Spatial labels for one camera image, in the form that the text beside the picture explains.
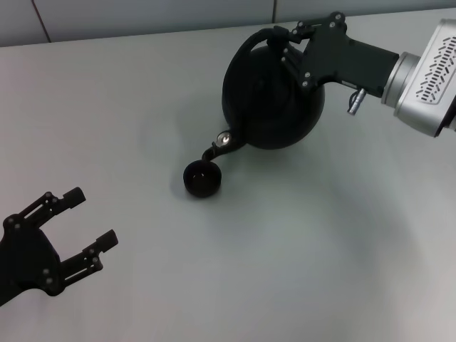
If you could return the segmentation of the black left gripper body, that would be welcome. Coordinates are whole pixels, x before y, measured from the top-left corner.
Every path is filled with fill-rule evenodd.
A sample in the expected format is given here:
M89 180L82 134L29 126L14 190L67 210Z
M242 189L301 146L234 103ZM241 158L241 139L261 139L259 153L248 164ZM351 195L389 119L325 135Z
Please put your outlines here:
M1 305L30 289L63 292L61 260L43 231L17 214L4 220L1 239Z

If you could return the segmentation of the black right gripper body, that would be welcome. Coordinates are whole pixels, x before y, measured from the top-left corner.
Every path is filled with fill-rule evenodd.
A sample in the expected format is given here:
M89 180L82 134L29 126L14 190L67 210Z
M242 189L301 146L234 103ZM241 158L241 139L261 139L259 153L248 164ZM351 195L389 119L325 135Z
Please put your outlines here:
M300 65L304 92L334 82L362 88L375 97L383 95L397 53L349 38L344 22L329 21L310 30Z

